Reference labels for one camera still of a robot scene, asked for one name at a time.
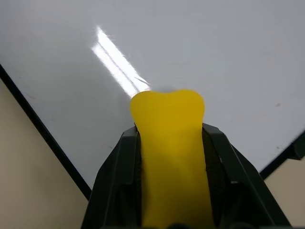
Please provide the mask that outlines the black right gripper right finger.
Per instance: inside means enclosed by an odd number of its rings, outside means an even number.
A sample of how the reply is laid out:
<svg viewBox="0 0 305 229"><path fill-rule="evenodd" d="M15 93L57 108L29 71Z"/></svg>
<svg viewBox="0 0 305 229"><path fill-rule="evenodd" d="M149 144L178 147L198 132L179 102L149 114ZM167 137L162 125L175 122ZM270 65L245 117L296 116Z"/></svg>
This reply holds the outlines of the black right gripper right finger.
<svg viewBox="0 0 305 229"><path fill-rule="evenodd" d="M202 139L213 221L218 229L291 227L259 172L222 131L203 124Z"/></svg>

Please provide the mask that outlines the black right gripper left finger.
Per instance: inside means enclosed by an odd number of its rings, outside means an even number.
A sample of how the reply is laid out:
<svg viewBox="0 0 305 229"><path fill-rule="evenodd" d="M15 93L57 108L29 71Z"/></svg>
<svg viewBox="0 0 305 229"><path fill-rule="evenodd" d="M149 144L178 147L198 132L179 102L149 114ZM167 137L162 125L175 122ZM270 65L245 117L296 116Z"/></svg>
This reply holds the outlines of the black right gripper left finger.
<svg viewBox="0 0 305 229"><path fill-rule="evenodd" d="M81 229L140 229L141 169L141 138L134 126L123 132L99 169Z"/></svg>

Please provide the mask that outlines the yellow eraser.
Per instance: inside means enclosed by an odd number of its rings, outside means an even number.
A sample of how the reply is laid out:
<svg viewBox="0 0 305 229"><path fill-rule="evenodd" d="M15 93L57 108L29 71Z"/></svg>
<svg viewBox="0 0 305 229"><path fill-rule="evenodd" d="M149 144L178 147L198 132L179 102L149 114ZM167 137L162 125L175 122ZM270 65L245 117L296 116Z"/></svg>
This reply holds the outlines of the yellow eraser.
<svg viewBox="0 0 305 229"><path fill-rule="evenodd" d="M145 91L131 99L130 110L141 138L142 225L212 228L203 98L192 90Z"/></svg>

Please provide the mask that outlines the black-framed whiteboard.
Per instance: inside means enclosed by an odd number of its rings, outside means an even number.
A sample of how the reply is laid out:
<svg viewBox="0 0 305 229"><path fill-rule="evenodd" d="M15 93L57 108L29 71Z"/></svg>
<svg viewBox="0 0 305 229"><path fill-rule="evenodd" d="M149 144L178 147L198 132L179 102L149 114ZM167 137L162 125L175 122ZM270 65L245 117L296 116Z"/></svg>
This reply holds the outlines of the black-framed whiteboard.
<svg viewBox="0 0 305 229"><path fill-rule="evenodd" d="M198 92L259 171L305 130L305 0L0 0L0 65L89 187L141 91Z"/></svg>

